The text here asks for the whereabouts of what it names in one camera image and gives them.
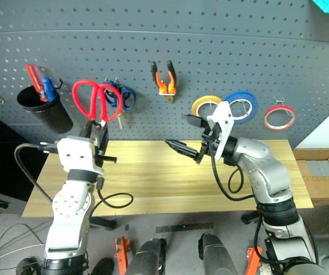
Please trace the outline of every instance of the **wooden tabletop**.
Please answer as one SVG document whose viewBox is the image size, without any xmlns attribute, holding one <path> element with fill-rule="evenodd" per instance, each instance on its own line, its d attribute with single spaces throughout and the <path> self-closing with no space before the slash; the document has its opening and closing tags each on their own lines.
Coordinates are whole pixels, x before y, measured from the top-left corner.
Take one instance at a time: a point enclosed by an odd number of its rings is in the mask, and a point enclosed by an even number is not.
<svg viewBox="0 0 329 275">
<path fill-rule="evenodd" d="M 289 170 L 291 186 L 297 208 L 313 208 L 306 185 L 287 140 L 265 140 L 273 155 Z M 200 149 L 200 141 L 186 142 L 188 146 Z M 110 141 L 107 156 L 116 156 L 118 161 L 104 164 L 105 184 L 103 196 L 127 192 L 134 196 L 134 202 L 123 209 L 112 209 L 101 205 L 95 216 L 187 213 L 204 211 L 254 210 L 255 201 L 241 202 L 228 200 L 219 190 L 211 169 L 210 157 L 204 156 L 201 165 L 194 160 L 176 153 L 163 141 Z M 228 184 L 230 173 L 235 169 L 217 163 L 219 177 L 224 186 Z M 251 194 L 247 176 L 244 187 L 234 197 Z M 50 154 L 38 178 L 38 183 L 54 197 L 66 179 L 58 155 Z M 239 176 L 233 177 L 233 189 L 237 188 Z M 96 202 L 99 198 L 94 191 Z M 127 198 L 112 198 L 112 204 L 120 205 Z M 52 217 L 50 203 L 34 188 L 24 217 Z"/>
</svg>

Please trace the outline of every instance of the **pliers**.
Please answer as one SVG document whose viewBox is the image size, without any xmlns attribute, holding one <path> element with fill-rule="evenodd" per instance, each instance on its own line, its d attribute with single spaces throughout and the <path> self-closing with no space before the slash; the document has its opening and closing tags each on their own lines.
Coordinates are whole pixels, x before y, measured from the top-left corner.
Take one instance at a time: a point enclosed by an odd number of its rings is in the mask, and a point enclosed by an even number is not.
<svg viewBox="0 0 329 275">
<path fill-rule="evenodd" d="M 167 61 L 167 68 L 168 68 L 168 74 L 169 74 L 169 78 L 170 78 L 170 82 L 169 82 L 168 86 L 166 85 L 166 83 L 163 83 L 162 79 L 160 79 L 157 64 L 154 61 L 152 62 L 153 81 L 159 88 L 159 94 L 162 96 L 165 96 L 166 99 L 170 103 L 173 103 L 174 95 L 177 92 L 177 89 L 176 89 L 177 76 L 176 76 L 176 72 L 175 72 L 175 69 L 173 67 L 171 60 Z"/>
</svg>

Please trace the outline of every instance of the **gray pegboard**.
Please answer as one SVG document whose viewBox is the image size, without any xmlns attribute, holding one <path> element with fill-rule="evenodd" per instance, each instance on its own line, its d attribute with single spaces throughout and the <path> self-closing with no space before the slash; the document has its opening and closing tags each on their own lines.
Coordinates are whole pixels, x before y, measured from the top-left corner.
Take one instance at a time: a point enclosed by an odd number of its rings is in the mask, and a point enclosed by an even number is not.
<svg viewBox="0 0 329 275">
<path fill-rule="evenodd" d="M 157 94 L 152 60 L 166 80 L 165 61 L 173 61 L 174 104 Z M 65 135 L 53 135 L 16 102 L 30 85 L 26 63 L 64 80 L 72 134 L 86 120 L 69 92 L 82 78 L 117 77 L 138 93 L 124 129 L 109 123 L 111 139 L 199 139 L 180 116 L 202 95 L 237 91 L 254 94 L 259 110 L 233 128 L 235 136 L 296 146 L 329 115 L 329 14 L 311 1 L 0 1 L 0 120 L 32 141 L 53 141 Z M 81 94 L 88 102 L 89 93 Z M 298 114 L 287 131 L 263 124 L 275 96 Z"/>
</svg>

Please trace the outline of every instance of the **gray floor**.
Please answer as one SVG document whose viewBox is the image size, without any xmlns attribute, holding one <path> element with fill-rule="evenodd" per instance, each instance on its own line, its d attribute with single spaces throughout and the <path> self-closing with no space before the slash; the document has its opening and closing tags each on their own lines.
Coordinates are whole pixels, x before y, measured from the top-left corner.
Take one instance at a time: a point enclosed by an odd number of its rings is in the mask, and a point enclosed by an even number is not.
<svg viewBox="0 0 329 275">
<path fill-rule="evenodd" d="M 311 230 L 317 236 L 317 244 L 320 254 L 329 254 L 329 207 L 318 207 L 311 210 L 299 211 L 310 225 Z M 166 238 L 168 243 L 166 274 L 203 274 L 202 262 L 197 254 L 197 240 L 202 233 L 209 231 L 215 233 L 223 241 L 233 258 L 238 274 L 244 274 L 247 267 L 246 252 L 252 245 L 253 234 L 256 225 L 244 225 L 240 221 L 243 212 L 221 212 L 221 213 L 194 213 L 194 214 L 157 214 L 157 215 L 135 215 L 115 217 L 119 227 L 113 231 L 101 228 L 92 228 L 89 233 L 89 273 L 102 257 L 113 257 L 115 252 L 114 239 L 120 236 L 129 238 L 133 249 L 150 238 Z M 31 227 L 40 224 L 47 218 L 21 218 L 17 215 L 0 215 L 0 235 L 11 225 L 16 223 L 27 223 Z M 213 229 L 156 233 L 158 226 L 186 225 L 193 223 L 213 223 Z M 46 240 L 48 223 L 36 228 L 38 235 L 43 241 Z M 22 226 L 16 226 L 6 234 L 1 241 L 4 244 L 8 240 L 25 232 Z M 262 246 L 264 235 L 260 234 L 259 242 Z M 12 250 L 37 244 L 32 235 L 12 243 L 2 251 L 0 255 Z M 16 266 L 17 263 L 30 256 L 43 259 L 43 247 L 35 247 L 23 250 L 5 258 L 0 259 L 0 269 Z M 0 275 L 15 274 L 14 270 L 0 270 Z"/>
</svg>

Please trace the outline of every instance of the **pen holder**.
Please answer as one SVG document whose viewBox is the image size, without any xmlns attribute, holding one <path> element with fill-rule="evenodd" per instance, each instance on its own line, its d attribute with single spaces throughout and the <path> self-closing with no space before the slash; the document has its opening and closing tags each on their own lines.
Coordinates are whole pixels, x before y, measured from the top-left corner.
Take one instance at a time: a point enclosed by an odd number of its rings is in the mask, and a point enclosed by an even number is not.
<svg viewBox="0 0 329 275">
<path fill-rule="evenodd" d="M 20 91 L 17 101 L 54 133 L 66 133 L 73 128 L 73 122 L 61 104 L 58 93 L 53 101 L 43 102 L 34 87 L 30 86 Z"/>
</svg>

